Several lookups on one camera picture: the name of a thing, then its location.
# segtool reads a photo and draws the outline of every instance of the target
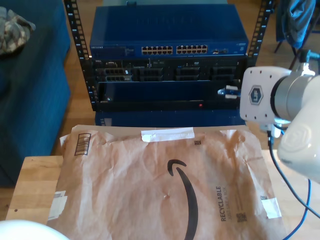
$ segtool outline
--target barcode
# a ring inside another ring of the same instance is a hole
[[[78,136],[78,142],[76,143],[74,155],[88,155],[90,145],[90,133],[80,133]]]
[[[237,213],[236,219],[238,223],[246,222],[247,221],[247,215],[245,212],[243,213]]]

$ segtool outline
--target metal bracket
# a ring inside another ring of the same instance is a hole
[[[80,61],[86,88],[91,101],[93,111],[97,109],[98,95],[95,83],[95,75],[92,70],[92,61],[89,57],[84,30],[80,20],[77,0],[64,0],[66,15],[69,20],[76,52]]]
[[[269,17],[273,8],[274,0],[262,0],[259,14],[255,23],[255,28],[248,52],[247,67],[254,67],[256,65],[261,44],[265,36]]]

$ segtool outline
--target blue couch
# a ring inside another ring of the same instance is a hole
[[[22,51],[0,58],[0,186],[14,186],[25,157],[51,154],[70,97],[70,38],[61,0],[0,6],[36,25]]]

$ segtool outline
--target wooden table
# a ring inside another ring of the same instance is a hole
[[[286,231],[291,232],[302,218],[304,207],[293,197],[271,160],[268,150],[263,150],[274,193],[280,206]],[[7,220],[24,219],[46,224],[56,191],[62,166],[62,156],[27,157],[24,160]],[[279,163],[283,172],[303,200],[307,199],[308,180]],[[320,213],[320,185],[313,182],[311,207]],[[320,219],[312,213],[292,239],[319,239]]]

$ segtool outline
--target amazon smile logo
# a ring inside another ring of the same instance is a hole
[[[167,169],[171,176],[174,175],[172,166],[173,164],[179,164],[182,166],[187,166],[183,161],[172,159],[168,161]],[[192,184],[187,177],[187,175],[184,173],[184,171],[181,170],[181,168],[177,167],[176,170],[178,171],[184,188],[186,192],[186,197],[188,200],[188,226],[185,233],[184,240],[193,240],[196,235],[196,230],[198,226],[198,203],[197,203],[197,197],[194,188],[192,187]]]

